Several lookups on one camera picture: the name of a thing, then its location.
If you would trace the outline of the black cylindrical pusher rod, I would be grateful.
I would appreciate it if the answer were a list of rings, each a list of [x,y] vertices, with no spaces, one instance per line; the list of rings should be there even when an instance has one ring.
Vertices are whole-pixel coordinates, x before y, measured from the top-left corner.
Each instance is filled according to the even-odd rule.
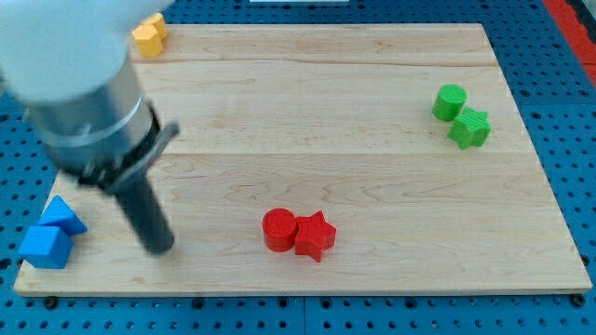
[[[173,247],[175,236],[146,176],[118,191],[115,199],[147,252],[163,254]]]

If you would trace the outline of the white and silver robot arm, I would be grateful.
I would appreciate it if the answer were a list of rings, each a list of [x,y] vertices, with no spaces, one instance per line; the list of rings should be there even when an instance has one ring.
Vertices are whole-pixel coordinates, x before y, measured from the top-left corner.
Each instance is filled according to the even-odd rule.
[[[150,166],[178,135],[161,126],[129,60],[127,38],[170,0],[4,1],[1,85],[24,106],[48,157],[115,197],[144,248],[174,243]]]

